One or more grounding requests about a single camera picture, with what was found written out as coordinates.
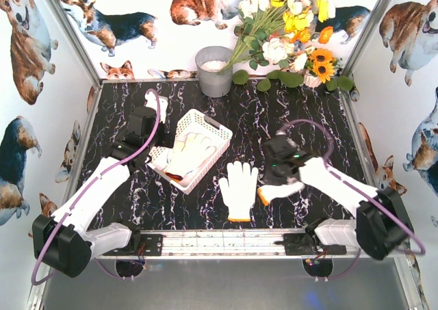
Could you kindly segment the yellow dotted work glove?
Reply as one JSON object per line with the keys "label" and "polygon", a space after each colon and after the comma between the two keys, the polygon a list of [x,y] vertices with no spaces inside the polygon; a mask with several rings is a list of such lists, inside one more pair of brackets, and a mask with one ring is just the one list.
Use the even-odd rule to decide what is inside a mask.
{"label": "yellow dotted work glove", "polygon": [[263,185],[257,188],[257,195],[265,206],[268,206],[276,198],[287,198],[301,191],[305,187],[302,182],[294,182],[285,185]]}

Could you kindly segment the white glove orange cuff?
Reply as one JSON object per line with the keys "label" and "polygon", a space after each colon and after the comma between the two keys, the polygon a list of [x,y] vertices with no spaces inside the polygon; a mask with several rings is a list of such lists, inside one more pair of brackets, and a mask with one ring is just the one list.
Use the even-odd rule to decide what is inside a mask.
{"label": "white glove orange cuff", "polygon": [[251,167],[249,163],[235,161],[227,164],[227,177],[220,178],[218,183],[231,222],[250,222],[258,174],[258,168]]}

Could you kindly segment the cream glove red cuff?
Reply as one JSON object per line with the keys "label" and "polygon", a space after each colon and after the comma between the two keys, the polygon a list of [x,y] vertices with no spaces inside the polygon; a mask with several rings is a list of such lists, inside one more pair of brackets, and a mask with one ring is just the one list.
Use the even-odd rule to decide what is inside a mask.
{"label": "cream glove red cuff", "polygon": [[184,141],[175,142],[164,173],[175,181],[182,181],[215,151],[216,148],[211,145],[208,137],[200,133],[189,133]]}

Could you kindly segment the white perforated storage basket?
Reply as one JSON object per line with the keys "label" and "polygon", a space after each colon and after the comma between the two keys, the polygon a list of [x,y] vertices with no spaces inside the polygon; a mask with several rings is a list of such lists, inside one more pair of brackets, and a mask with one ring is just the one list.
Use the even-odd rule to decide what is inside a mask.
{"label": "white perforated storage basket", "polygon": [[228,149],[232,136],[224,125],[190,109],[177,123],[172,148],[153,147],[148,166],[189,194]]}

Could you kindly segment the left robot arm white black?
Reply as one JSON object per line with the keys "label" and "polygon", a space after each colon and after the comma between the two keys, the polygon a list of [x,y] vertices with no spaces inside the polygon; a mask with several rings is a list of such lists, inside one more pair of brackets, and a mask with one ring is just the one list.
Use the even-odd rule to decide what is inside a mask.
{"label": "left robot arm white black", "polygon": [[40,284],[36,276],[43,263],[74,278],[100,255],[132,255],[140,248],[138,228],[121,222],[93,231],[88,227],[108,198],[134,172],[152,161],[152,148],[170,146],[174,140],[165,128],[168,99],[154,89],[146,91],[145,99],[146,105],[132,110],[126,127],[88,180],[51,215],[39,215],[34,220],[33,285]]}

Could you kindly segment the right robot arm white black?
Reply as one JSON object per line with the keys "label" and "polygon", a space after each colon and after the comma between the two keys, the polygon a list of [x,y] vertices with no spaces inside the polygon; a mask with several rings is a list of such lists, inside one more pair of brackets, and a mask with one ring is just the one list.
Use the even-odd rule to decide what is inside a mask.
{"label": "right robot arm white black", "polygon": [[301,150],[290,138],[278,134],[262,146],[265,157],[263,184],[257,194],[265,206],[310,186],[329,196],[352,218],[323,218],[308,234],[324,246],[362,249],[382,260],[404,243],[413,227],[397,191],[361,183],[327,164],[323,157]]}

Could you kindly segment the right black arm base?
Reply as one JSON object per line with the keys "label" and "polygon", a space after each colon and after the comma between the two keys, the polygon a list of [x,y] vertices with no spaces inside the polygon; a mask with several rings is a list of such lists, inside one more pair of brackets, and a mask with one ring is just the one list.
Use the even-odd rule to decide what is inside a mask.
{"label": "right black arm base", "polygon": [[345,246],[323,245],[321,241],[306,233],[285,233],[283,239],[278,242],[284,246],[286,255],[345,255]]}

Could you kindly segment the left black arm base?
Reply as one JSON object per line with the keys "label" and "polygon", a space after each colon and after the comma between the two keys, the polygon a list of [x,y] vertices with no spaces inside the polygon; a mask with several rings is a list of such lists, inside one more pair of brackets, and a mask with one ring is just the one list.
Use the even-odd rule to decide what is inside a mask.
{"label": "left black arm base", "polygon": [[162,255],[163,238],[162,234],[137,234],[130,239],[126,247],[111,250],[103,255],[159,257]]}

